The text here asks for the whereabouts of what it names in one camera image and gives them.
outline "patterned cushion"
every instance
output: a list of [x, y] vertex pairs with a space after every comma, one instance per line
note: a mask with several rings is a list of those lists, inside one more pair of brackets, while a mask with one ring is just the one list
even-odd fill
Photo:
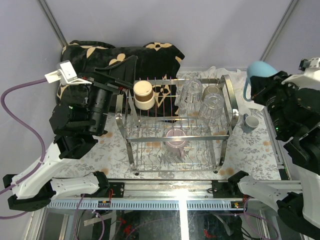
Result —
[[[143, 47], [114, 47], [104, 42], [74, 40], [63, 48], [61, 61], [69, 60], [77, 73], [89, 73], [93, 67], [105, 68], [122, 62], [132, 55], [138, 57], [135, 70], [136, 80], [175, 79], [180, 62], [185, 58], [184, 54], [170, 43], [151, 42]], [[175, 97], [170, 99], [167, 96], [176, 95], [177, 87], [157, 85], [153, 90], [158, 97], [155, 106], [149, 110], [149, 115], [155, 114], [156, 107], [158, 108], [157, 116], [171, 116], [171, 107], [173, 113], [176, 113], [178, 107], [174, 106]], [[60, 86], [56, 100], [68, 104], [84, 105], [89, 92], [90, 86]], [[110, 112], [115, 111], [115, 106], [116, 96], [113, 96]]]

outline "dish rack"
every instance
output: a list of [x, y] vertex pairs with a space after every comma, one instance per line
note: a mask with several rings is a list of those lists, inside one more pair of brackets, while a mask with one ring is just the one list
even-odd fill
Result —
[[[161, 106], [163, 113], [171, 113], [169, 116], [157, 114], [157, 106], [155, 113], [149, 114], [147, 110], [145, 115], [142, 115], [142, 111], [136, 108], [134, 96], [129, 90], [125, 96], [124, 94], [117, 96], [116, 123], [124, 138], [129, 164], [135, 175], [141, 172], [173, 171], [218, 173], [224, 164], [228, 138], [232, 135], [239, 119], [238, 104], [230, 76], [223, 75], [220, 79], [201, 79], [203, 87], [218, 85], [226, 93], [223, 94], [225, 102], [222, 117], [220, 121], [211, 124], [200, 120], [197, 112], [187, 112], [183, 116], [175, 115], [173, 104], [175, 99], [178, 102], [179, 89], [186, 80], [188, 79], [147, 79], [154, 90], [157, 89], [155, 86], [166, 86], [167, 89], [171, 89], [176, 85], [176, 94], [173, 95], [169, 90], [165, 96], [170, 98], [170, 111], [165, 111], [165, 104]], [[186, 136], [166, 137], [166, 132], [173, 128], [183, 130]], [[166, 149], [165, 142], [172, 141], [187, 141], [184, 158]]]

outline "gray wall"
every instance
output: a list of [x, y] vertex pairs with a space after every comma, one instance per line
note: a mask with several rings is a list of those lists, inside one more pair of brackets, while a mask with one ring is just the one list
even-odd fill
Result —
[[[43, 79], [55, 70], [61, 46], [36, 0], [0, 1], [0, 92], [30, 81]], [[34, 127], [46, 146], [53, 140], [49, 117], [55, 106], [56, 86], [40, 85], [17, 90], [6, 98], [9, 109]], [[17, 174], [41, 154], [36, 137], [12, 120], [0, 108], [0, 176]], [[9, 191], [0, 198], [0, 216], [20, 212], [8, 209]], [[0, 239], [20, 240], [30, 215], [13, 220], [0, 220]]]
[[260, 59], [290, 0], [47, 0], [67, 41], [116, 47], [169, 42], [182, 68], [247, 68]]
[[[319, 0], [301, 0], [282, 30], [266, 62], [278, 71], [297, 74], [300, 72], [298, 67], [301, 59], [319, 57], [319, 11]], [[284, 150], [284, 153], [291, 163], [291, 157], [286, 150]], [[290, 164], [290, 172], [294, 179], [299, 178], [292, 164]]]

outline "blue mug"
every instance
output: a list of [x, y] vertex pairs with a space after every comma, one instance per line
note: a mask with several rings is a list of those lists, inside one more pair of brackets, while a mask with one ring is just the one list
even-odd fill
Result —
[[247, 98], [247, 88], [248, 84], [251, 85], [250, 78], [252, 76], [257, 77], [270, 77], [272, 75], [275, 75], [277, 73], [277, 70], [275, 70], [272, 66], [270, 66], [268, 63], [264, 61], [255, 61], [254, 63], [250, 64], [250, 66], [246, 70], [247, 78], [245, 80], [244, 89], [243, 89], [243, 98], [247, 102], [251, 102], [252, 100]]

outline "white cable connector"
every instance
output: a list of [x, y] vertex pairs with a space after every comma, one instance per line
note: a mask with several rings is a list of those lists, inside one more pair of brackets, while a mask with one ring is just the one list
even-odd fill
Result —
[[45, 76], [48, 83], [60, 81], [62, 85], [91, 84], [90, 81], [78, 78], [77, 73], [69, 60], [56, 65], [57, 71], [50, 72]]

